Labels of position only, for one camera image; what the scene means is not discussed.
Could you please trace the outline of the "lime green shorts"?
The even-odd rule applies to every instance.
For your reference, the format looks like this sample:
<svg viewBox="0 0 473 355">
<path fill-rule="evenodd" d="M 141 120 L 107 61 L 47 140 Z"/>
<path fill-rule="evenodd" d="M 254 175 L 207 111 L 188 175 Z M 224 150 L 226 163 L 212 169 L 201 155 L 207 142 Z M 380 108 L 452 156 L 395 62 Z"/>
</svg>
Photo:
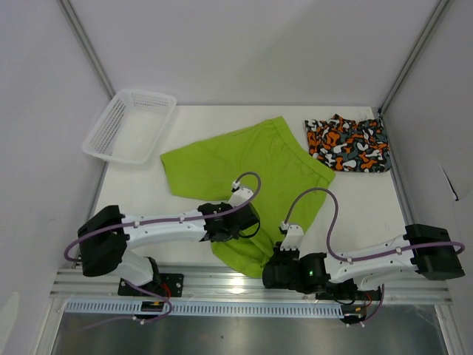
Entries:
<svg viewBox="0 0 473 355">
<path fill-rule="evenodd" d="M 312 158 L 277 117 L 257 125 L 171 150 L 160 156 L 171 193 L 205 201 L 227 200 L 231 181 L 258 192 L 252 204 L 261 227 L 249 239 L 213 243 L 213 254 L 235 271 L 260 278 L 264 265 L 281 241 L 285 216 L 308 229 L 322 207 L 324 192 L 312 192 L 290 205 L 309 188 L 326 189 L 335 172 Z"/>
</svg>

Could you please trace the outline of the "white plastic basket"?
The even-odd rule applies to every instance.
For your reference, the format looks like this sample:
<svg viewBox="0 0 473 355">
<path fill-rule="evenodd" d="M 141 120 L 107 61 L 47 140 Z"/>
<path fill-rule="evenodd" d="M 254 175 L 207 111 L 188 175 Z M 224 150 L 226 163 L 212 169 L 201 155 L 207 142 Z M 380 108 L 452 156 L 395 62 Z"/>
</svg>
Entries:
<svg viewBox="0 0 473 355">
<path fill-rule="evenodd" d="M 169 127 L 176 105 L 172 95 L 122 89 L 87 134 L 83 153 L 109 163 L 146 163 Z"/>
</svg>

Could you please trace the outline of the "orange camouflage shorts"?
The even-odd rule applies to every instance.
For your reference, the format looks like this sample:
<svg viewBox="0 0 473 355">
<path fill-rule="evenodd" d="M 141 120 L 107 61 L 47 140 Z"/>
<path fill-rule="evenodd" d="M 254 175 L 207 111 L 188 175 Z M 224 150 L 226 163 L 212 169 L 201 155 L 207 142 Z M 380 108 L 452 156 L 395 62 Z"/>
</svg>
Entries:
<svg viewBox="0 0 473 355">
<path fill-rule="evenodd" d="M 309 154 L 337 172 L 382 173 L 392 168 L 387 131 L 379 119 L 306 120 Z"/>
</svg>

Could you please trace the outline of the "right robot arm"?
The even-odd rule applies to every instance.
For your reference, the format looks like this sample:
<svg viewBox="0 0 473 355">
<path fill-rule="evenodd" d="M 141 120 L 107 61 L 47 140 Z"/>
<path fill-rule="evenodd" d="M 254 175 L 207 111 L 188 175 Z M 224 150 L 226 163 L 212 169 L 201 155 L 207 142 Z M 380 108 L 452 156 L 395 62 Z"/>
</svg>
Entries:
<svg viewBox="0 0 473 355">
<path fill-rule="evenodd" d="M 262 272 L 267 289 L 353 300 L 410 274 L 432 281 L 465 274 L 458 257 L 464 247 L 451 241 L 442 228 L 412 224 L 404 234 L 384 243 L 337 256 L 325 252 L 302 256 L 302 227 L 285 223 L 280 231 L 285 238 L 276 244 Z"/>
</svg>

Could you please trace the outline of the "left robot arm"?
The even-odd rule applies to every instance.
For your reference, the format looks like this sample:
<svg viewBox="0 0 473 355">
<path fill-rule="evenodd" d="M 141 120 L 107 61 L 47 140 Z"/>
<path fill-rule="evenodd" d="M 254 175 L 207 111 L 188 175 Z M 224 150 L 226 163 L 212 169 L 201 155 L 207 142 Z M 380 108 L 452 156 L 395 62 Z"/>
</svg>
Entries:
<svg viewBox="0 0 473 355">
<path fill-rule="evenodd" d="M 125 215 L 119 206 L 100 210 L 78 230 L 82 273 L 85 277 L 113 274 L 151 296 L 160 288 L 156 261 L 134 253 L 135 249 L 164 242 L 226 243 L 251 238 L 261 226 L 249 203 L 235 209 L 228 203 L 205 203 L 181 214 L 158 217 Z"/>
</svg>

